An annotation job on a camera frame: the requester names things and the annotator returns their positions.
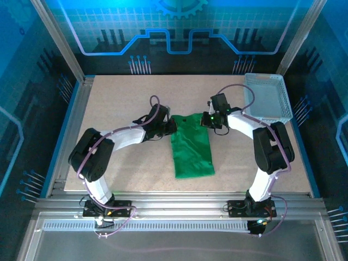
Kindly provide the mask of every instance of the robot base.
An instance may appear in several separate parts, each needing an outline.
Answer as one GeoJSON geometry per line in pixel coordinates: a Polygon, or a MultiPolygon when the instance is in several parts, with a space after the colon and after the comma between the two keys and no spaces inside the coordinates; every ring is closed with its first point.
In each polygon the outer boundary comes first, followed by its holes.
{"type": "Polygon", "coordinates": [[[228,208],[228,216],[230,218],[268,218],[270,216],[270,212],[272,213],[272,217],[275,218],[277,216],[275,204],[273,200],[269,200],[267,204],[262,208],[258,208],[252,211],[251,214],[248,214],[248,208],[245,205],[244,200],[229,200],[227,201],[228,208]]]}
{"type": "MultiPolygon", "coordinates": [[[[126,207],[131,205],[132,202],[130,200],[114,200],[109,204],[111,207],[126,207]]],[[[93,200],[87,200],[85,202],[82,216],[84,218],[97,218],[99,216],[105,218],[128,218],[131,216],[131,210],[127,208],[119,210],[106,209],[97,205],[93,200]]]]}

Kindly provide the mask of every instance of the glass panel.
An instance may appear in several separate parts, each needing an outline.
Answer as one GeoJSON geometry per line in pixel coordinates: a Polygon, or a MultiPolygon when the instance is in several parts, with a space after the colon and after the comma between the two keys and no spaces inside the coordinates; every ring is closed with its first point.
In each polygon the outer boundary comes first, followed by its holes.
{"type": "Polygon", "coordinates": [[[0,1],[0,12],[0,248],[16,260],[75,79],[30,1],[0,1]]]}
{"type": "MultiPolygon", "coordinates": [[[[320,195],[325,198],[328,210],[343,206],[344,212],[348,209],[347,10],[347,0],[327,1],[285,75],[320,195]]],[[[346,226],[341,228],[343,231],[337,235],[346,235],[346,226]]],[[[348,245],[340,245],[347,254],[348,245]]]]}
{"type": "Polygon", "coordinates": [[[312,0],[47,1],[86,74],[275,73],[312,0]]]}
{"type": "Polygon", "coordinates": [[[265,239],[232,232],[121,233],[103,240],[94,232],[44,231],[34,260],[325,260],[315,225],[302,221],[286,221],[265,239]]]}

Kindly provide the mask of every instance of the transparent wall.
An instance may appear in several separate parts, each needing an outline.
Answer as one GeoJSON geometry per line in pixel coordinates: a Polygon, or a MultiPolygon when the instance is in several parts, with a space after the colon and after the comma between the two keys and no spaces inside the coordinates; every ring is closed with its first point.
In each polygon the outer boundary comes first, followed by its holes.
{"type": "Polygon", "coordinates": [[[46,1],[85,74],[274,73],[312,0],[46,1]]]}
{"type": "Polygon", "coordinates": [[[30,1],[0,13],[0,256],[15,260],[75,79],[30,1]]]}
{"type": "MultiPolygon", "coordinates": [[[[328,210],[343,206],[344,212],[348,210],[347,10],[347,0],[327,1],[285,75],[320,195],[325,198],[328,210]]],[[[346,251],[347,245],[341,246],[346,251]]]]}

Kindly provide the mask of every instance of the black bracket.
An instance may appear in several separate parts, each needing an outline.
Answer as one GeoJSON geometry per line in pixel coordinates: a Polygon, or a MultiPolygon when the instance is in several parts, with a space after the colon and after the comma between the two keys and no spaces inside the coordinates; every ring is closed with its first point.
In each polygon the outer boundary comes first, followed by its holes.
{"type": "MultiPolygon", "coordinates": [[[[281,122],[276,122],[271,124],[271,128],[279,138],[289,162],[292,162],[295,159],[295,154],[285,125],[281,122]]],[[[275,141],[271,132],[267,128],[258,128],[253,130],[252,133],[257,166],[262,171],[267,172],[268,175],[278,169],[285,169],[287,164],[280,152],[279,146],[272,145],[271,143],[271,141],[275,141]]]]}
{"type": "MultiPolygon", "coordinates": [[[[100,132],[93,128],[87,129],[81,139],[69,156],[69,164],[75,171],[80,165],[93,145],[101,138],[100,132]]],[[[92,153],[86,164],[82,168],[81,174],[88,182],[100,179],[109,164],[109,160],[114,148],[114,142],[110,139],[104,139],[98,146],[97,150],[92,153]]]]}
{"type": "MultiPolygon", "coordinates": [[[[111,207],[127,207],[131,206],[132,202],[130,200],[114,200],[108,206],[111,207]]],[[[131,209],[125,208],[125,209],[119,209],[119,210],[112,210],[107,208],[102,208],[99,205],[97,205],[93,200],[87,200],[85,201],[85,206],[83,209],[82,216],[84,218],[97,218],[99,216],[103,216],[104,218],[111,217],[111,218],[128,218],[131,216],[131,209]]]]}
{"type": "MultiPolygon", "coordinates": [[[[277,216],[277,211],[273,200],[270,200],[265,207],[272,211],[273,218],[277,216]]],[[[229,218],[268,218],[270,216],[270,213],[265,208],[255,209],[251,214],[249,214],[244,200],[227,201],[227,209],[229,218]]]]}

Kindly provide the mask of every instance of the aluminum frame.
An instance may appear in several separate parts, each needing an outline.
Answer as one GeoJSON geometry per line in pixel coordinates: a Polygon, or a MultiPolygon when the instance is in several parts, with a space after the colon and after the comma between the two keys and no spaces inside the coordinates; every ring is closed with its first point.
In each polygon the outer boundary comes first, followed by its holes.
{"type": "Polygon", "coordinates": [[[85,81],[85,74],[83,73],[75,55],[73,54],[68,42],[66,41],[64,34],[58,26],[51,10],[47,6],[45,1],[42,0],[30,0],[34,8],[38,12],[42,22],[46,26],[53,41],[57,45],[60,53],[63,55],[70,70],[76,77],[76,80],[81,83],[85,81]]]}
{"type": "Polygon", "coordinates": [[[285,53],[279,67],[277,69],[277,74],[285,75],[291,63],[295,59],[298,51],[300,50],[303,42],[307,39],[307,36],[313,27],[316,19],[321,13],[327,0],[313,0],[306,16],[301,22],[301,25],[296,32],[293,40],[291,41],[287,52],[285,53]]]}
{"type": "Polygon", "coordinates": [[[63,190],[67,173],[69,171],[68,158],[73,150],[81,128],[83,116],[92,89],[94,77],[87,77],[83,86],[77,90],[76,99],[71,109],[61,147],[59,148],[57,161],[55,162],[52,178],[50,180],[45,197],[50,197],[53,191],[63,190]]]}
{"type": "MultiPolygon", "coordinates": [[[[283,196],[288,203],[286,220],[314,220],[326,260],[344,260],[323,200],[311,198],[303,193],[279,193],[279,195],[283,196]]],[[[17,260],[34,260],[42,231],[45,230],[45,222],[75,220],[90,223],[93,219],[82,217],[83,207],[79,206],[82,196],[84,195],[81,193],[67,193],[39,199],[17,260]]],[[[180,221],[188,225],[193,222],[219,224],[251,220],[229,218],[228,214],[222,210],[227,200],[240,200],[244,197],[243,193],[232,192],[122,192],[116,195],[117,199],[132,200],[137,206],[134,222],[137,220],[152,221],[152,223],[180,221]]],[[[275,220],[279,220],[284,214],[284,203],[275,198],[275,204],[278,212],[275,220]]]]}

